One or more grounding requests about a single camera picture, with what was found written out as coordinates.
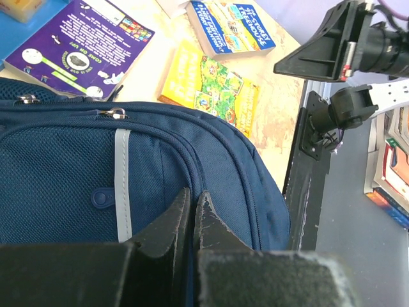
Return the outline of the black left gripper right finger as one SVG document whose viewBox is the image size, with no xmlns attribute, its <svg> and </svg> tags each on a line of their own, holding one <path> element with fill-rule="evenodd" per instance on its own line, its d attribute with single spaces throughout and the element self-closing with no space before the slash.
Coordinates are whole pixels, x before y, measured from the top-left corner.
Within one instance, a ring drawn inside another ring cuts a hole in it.
<svg viewBox="0 0 409 307">
<path fill-rule="evenodd" d="M 360 306 L 348 271 L 311 251 L 255 251 L 202 193 L 194 225 L 196 306 Z"/>
</svg>

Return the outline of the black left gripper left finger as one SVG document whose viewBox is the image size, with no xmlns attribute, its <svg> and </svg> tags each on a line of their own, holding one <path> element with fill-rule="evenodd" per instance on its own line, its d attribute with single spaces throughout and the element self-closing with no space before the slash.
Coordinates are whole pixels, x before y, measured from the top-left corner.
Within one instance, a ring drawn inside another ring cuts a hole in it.
<svg viewBox="0 0 409 307">
<path fill-rule="evenodd" d="M 191 195 L 123 243 L 1 247 L 2 306 L 187 306 Z"/>
</svg>

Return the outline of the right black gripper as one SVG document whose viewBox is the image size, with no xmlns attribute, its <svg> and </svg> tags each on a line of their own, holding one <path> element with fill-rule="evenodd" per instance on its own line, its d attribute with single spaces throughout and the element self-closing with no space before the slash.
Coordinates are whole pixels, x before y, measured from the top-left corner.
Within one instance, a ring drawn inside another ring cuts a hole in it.
<svg viewBox="0 0 409 307">
<path fill-rule="evenodd" d="M 386 5 L 342 1 L 329 9 L 313 36 L 274 65 L 274 72 L 341 82 L 356 71 L 408 77 L 408 30 Z"/>
</svg>

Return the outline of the blue Treehouse book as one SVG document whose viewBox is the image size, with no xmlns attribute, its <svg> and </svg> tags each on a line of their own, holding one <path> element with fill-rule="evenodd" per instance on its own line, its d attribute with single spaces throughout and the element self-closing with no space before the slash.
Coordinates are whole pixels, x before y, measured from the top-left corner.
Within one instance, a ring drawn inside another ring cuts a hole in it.
<svg viewBox="0 0 409 307">
<path fill-rule="evenodd" d="M 251 4 L 190 1 L 186 13 L 204 54 L 215 60 L 265 56 L 275 48 Z"/>
</svg>

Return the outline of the navy blue student backpack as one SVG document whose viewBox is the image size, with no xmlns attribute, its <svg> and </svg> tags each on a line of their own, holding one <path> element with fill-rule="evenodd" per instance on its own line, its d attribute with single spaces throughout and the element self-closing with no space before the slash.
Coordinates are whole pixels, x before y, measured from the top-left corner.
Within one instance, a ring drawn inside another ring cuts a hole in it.
<svg viewBox="0 0 409 307">
<path fill-rule="evenodd" d="M 288 208 L 254 145 L 213 115 L 151 102 L 66 98 L 1 79 L 1 247 L 123 243 L 187 188 L 208 191 L 248 247 L 283 250 Z"/>
</svg>

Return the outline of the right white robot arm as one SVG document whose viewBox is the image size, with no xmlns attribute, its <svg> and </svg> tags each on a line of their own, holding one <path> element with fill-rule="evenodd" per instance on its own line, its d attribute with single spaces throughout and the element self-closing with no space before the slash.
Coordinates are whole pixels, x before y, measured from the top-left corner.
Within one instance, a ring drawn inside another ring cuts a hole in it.
<svg viewBox="0 0 409 307">
<path fill-rule="evenodd" d="M 356 71 L 408 77 L 408 30 L 398 26 L 392 11 L 369 1 L 341 1 L 329 9 L 313 36 L 278 61 L 274 72 L 320 82 L 345 82 Z M 317 134 L 354 129 L 378 110 L 373 87 L 339 90 L 330 104 L 309 115 Z"/>
</svg>

